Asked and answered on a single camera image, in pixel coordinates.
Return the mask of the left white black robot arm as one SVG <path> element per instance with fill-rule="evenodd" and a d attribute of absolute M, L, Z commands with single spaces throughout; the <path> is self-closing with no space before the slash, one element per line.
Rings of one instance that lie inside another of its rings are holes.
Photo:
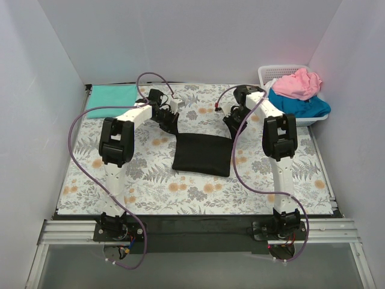
<path fill-rule="evenodd" d="M 157 89 L 151 89 L 147 99 L 137 100 L 137 105 L 117 117 L 107 117 L 102 124 L 99 155 L 105 169 L 108 196 L 112 199 L 103 209 L 98 224 L 109 238 L 127 240 L 135 236 L 133 226 L 127 221 L 123 209 L 125 198 L 125 171 L 134 156 L 135 130 L 152 120 L 169 133 L 177 133 L 178 109 L 183 100 L 169 98 Z"/>

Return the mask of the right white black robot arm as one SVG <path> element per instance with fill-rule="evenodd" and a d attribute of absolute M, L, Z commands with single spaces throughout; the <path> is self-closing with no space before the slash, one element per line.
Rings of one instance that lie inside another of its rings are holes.
<path fill-rule="evenodd" d="M 257 241 L 275 236 L 281 240 L 294 237 L 301 226 L 300 214 L 304 208 L 294 194 L 292 164 L 298 147 L 297 123 L 293 114 L 285 114 L 270 103 L 267 92 L 255 85 L 236 85 L 231 88 L 237 104 L 223 107 L 223 121 L 236 143 L 246 129 L 252 115 L 263 120 L 262 149 L 268 157 L 274 180 L 273 214 L 252 224 Z"/>

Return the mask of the black t shirt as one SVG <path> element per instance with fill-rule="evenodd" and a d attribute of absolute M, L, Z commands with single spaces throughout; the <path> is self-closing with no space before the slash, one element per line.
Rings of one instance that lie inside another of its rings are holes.
<path fill-rule="evenodd" d="M 233 140 L 217 135 L 180 133 L 172 169 L 228 177 Z"/>

